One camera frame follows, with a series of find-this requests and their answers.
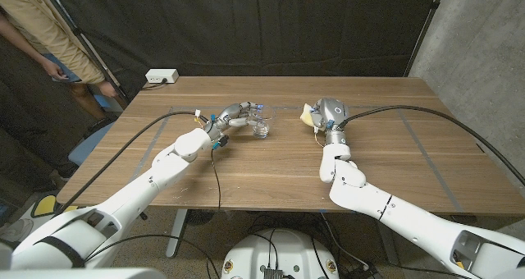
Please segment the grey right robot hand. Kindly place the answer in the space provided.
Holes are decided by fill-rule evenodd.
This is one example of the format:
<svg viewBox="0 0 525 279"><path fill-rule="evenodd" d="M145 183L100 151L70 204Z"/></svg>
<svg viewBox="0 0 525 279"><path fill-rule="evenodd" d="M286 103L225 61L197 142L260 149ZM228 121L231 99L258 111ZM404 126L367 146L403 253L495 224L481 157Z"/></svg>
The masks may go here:
<svg viewBox="0 0 525 279"><path fill-rule="evenodd" d="M349 117L349 108L335 98L322 98L309 110L313 124L325 133L325 145L346 144L340 124Z"/></svg>

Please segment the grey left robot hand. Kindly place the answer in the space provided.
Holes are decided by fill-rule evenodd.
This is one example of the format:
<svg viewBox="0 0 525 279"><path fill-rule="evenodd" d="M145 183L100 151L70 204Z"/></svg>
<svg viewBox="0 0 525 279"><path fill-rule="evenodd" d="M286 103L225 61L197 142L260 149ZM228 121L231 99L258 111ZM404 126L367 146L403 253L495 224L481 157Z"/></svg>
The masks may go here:
<svg viewBox="0 0 525 279"><path fill-rule="evenodd" d="M262 108L262 104L251 102L231 104L208 121L203 129L212 141L217 141L230 127L254 126L258 120L256 115Z"/></svg>

